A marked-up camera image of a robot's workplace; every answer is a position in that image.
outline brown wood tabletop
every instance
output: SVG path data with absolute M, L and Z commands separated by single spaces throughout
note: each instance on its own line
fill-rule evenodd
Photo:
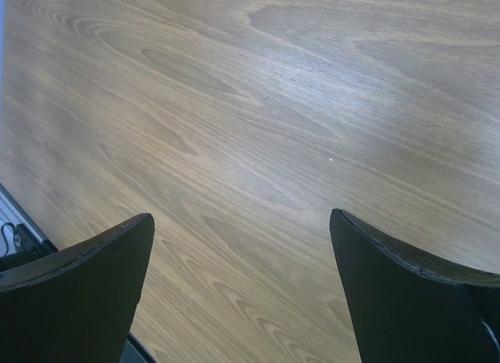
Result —
M 0 183 L 139 212 L 160 362 L 359 362 L 328 219 L 500 272 L 500 0 L 6 0 Z

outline wire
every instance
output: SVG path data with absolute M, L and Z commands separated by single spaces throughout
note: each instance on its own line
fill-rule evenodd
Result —
M 3 241 L 5 242 L 5 253 L 2 256 L 2 258 L 4 258 L 5 256 L 7 256 L 7 254 L 9 253 L 9 242 L 7 241 L 7 236 L 5 235 L 5 227 L 6 226 L 8 226 L 12 230 L 12 234 L 13 234 L 12 238 L 14 238 L 16 236 L 16 234 L 17 234 L 16 226 L 14 224 L 12 224 L 11 222 L 6 222 L 0 228 L 0 233 L 2 234 Z

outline blue edge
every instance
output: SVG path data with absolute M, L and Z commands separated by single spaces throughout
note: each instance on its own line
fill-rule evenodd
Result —
M 4 19 L 4 8 L 5 0 L 0 0 L 0 90 L 2 89 L 2 53 L 3 53 L 3 19 Z M 2 119 L 2 100 L 0 99 L 0 120 Z M 12 198 L 12 196 L 7 192 L 7 190 L 0 184 L 0 193 L 3 193 L 12 205 L 17 209 L 18 213 L 27 220 L 34 230 L 37 230 L 39 237 L 44 240 L 43 244 L 46 247 L 51 248 L 53 251 L 57 251 L 57 248 L 52 244 L 52 242 L 43 234 L 43 232 L 37 227 L 32 219 L 26 214 L 26 212 L 17 204 L 17 202 Z M 123 349 L 122 358 L 120 363 L 155 363 L 153 357 L 146 351 L 146 349 L 139 343 L 139 341 L 132 335 L 128 334 L 127 342 Z

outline black cable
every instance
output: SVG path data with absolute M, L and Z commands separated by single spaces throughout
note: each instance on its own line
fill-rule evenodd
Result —
M 0 233 L 2 234 L 3 241 L 5 242 L 5 253 L 2 257 L 7 256 L 9 253 L 9 242 L 7 241 L 7 236 L 5 235 L 5 227 L 8 226 L 12 230 L 12 238 L 16 236 L 16 226 L 12 224 L 11 222 L 6 222 L 5 224 L 2 225 L 0 228 Z

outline wood grain pattern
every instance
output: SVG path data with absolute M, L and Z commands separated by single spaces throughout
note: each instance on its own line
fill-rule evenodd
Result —
M 500 272 L 500 0 L 7 0 L 0 182 L 157 234 L 159 361 L 359 361 L 333 207 Z

